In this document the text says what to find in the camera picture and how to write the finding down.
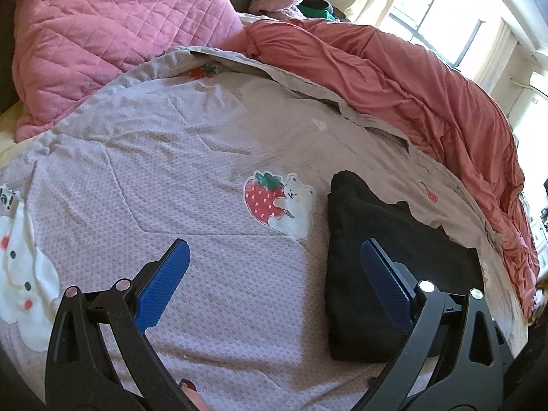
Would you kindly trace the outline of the left hand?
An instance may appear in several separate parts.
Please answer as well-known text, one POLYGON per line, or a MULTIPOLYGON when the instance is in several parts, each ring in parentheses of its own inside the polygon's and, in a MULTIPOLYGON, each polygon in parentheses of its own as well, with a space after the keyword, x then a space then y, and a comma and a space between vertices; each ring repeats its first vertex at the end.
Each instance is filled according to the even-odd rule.
POLYGON ((196 408, 199 411, 210 410, 208 404, 205 403, 205 400, 201 397, 200 394, 198 394, 198 391, 196 390, 196 386, 194 385, 193 382, 183 378, 179 382, 179 388, 183 391, 185 395, 189 397, 189 399, 192 401, 192 403, 196 406, 196 408))

